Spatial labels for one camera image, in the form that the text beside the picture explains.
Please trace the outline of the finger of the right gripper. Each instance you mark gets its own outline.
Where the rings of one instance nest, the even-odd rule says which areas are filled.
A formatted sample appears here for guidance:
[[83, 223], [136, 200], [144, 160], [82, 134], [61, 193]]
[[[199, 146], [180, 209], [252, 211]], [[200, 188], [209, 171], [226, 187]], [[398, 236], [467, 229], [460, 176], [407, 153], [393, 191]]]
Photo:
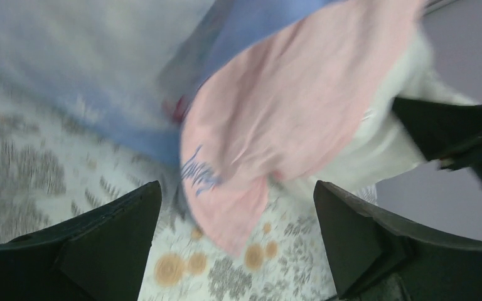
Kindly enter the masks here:
[[482, 104], [395, 98], [392, 112], [427, 161], [451, 171], [470, 168], [482, 183]]

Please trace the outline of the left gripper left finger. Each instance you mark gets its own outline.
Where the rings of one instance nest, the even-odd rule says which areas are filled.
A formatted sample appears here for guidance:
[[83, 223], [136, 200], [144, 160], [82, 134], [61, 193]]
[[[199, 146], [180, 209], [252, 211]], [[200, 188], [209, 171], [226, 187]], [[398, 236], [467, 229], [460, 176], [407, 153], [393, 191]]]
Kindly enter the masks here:
[[0, 244], [0, 300], [137, 300], [161, 203], [149, 182]]

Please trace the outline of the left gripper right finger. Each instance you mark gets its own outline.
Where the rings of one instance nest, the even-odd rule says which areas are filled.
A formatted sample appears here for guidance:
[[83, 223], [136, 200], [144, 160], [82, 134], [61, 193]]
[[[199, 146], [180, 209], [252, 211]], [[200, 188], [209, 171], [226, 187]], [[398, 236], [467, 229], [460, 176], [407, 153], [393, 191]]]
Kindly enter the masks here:
[[314, 205], [338, 300], [482, 300], [482, 241], [319, 181]]

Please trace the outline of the white pillow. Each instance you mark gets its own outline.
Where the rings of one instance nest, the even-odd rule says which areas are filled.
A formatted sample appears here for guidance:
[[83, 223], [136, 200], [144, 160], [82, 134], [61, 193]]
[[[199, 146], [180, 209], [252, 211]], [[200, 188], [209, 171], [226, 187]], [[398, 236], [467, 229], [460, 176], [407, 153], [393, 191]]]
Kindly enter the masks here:
[[298, 199], [309, 200], [318, 181], [332, 182], [376, 204], [377, 182], [425, 162], [402, 124], [391, 113], [394, 97], [456, 105], [477, 104], [440, 79], [434, 68], [433, 47], [419, 27], [409, 47], [378, 88], [353, 140], [315, 175], [286, 181], [281, 186]]

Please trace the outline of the blue Elsa pillowcase pink inside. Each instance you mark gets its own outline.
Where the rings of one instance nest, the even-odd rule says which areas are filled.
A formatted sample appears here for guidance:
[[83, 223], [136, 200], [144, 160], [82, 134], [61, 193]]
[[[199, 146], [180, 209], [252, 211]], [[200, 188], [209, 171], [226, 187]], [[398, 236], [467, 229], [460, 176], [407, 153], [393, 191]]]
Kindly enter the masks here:
[[351, 142], [425, 1], [0, 1], [0, 73], [177, 162], [191, 213], [237, 255], [267, 179]]

